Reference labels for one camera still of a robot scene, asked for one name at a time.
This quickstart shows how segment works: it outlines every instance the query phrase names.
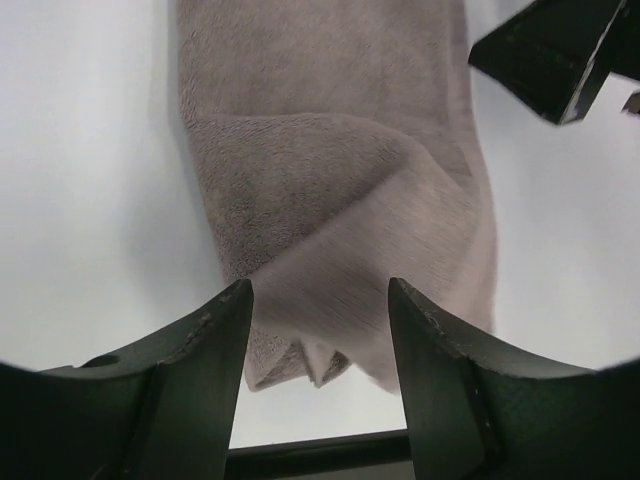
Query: black bracket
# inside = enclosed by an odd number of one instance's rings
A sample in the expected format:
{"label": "black bracket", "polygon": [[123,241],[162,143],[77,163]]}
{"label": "black bracket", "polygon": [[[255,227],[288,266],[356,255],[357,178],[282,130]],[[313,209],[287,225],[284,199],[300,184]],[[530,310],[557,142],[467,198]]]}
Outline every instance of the black bracket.
{"label": "black bracket", "polygon": [[640,81],[640,0],[536,0],[476,42],[469,63],[541,118],[583,120],[610,73]]}

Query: white surface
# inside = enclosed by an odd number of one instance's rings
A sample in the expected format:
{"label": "white surface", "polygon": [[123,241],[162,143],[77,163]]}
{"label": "white surface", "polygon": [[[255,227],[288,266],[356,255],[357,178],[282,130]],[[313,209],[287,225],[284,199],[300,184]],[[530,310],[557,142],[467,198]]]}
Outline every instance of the white surface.
{"label": "white surface", "polygon": [[[528,2],[468,2],[477,38]],[[222,287],[177,114],[171,0],[0,5],[0,358],[78,365]],[[640,122],[611,79],[554,129],[476,76],[501,235],[498,328],[587,366],[640,351]],[[232,447],[404,427],[357,370],[241,387]]]}

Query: mauve towel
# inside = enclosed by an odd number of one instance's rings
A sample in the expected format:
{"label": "mauve towel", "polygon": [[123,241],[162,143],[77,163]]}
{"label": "mauve towel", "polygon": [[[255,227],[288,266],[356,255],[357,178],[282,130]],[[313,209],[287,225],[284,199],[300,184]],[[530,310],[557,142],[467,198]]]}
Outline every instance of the mauve towel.
{"label": "mauve towel", "polygon": [[462,0],[179,0],[182,116],[251,390],[397,391],[390,277],[490,330],[496,229]]}

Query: white background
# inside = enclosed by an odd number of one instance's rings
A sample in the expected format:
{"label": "white background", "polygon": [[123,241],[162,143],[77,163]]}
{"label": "white background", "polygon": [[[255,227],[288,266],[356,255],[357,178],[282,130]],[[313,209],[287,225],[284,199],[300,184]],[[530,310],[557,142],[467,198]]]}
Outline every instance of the white background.
{"label": "white background", "polygon": [[[469,1],[473,38],[526,0]],[[171,0],[0,4],[0,358],[78,365],[219,292],[177,113]],[[640,121],[611,78],[550,127],[474,73],[501,236],[498,334],[600,367],[640,352]],[[241,387],[232,447],[404,427],[357,370]]]}

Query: towel fold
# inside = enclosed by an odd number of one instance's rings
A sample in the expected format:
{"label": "towel fold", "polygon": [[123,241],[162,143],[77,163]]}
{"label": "towel fold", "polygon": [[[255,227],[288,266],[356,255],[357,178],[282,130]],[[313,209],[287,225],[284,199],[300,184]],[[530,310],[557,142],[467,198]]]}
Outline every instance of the towel fold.
{"label": "towel fold", "polygon": [[179,0],[182,116],[252,391],[398,390],[391,277],[490,330],[496,228],[463,0]]}

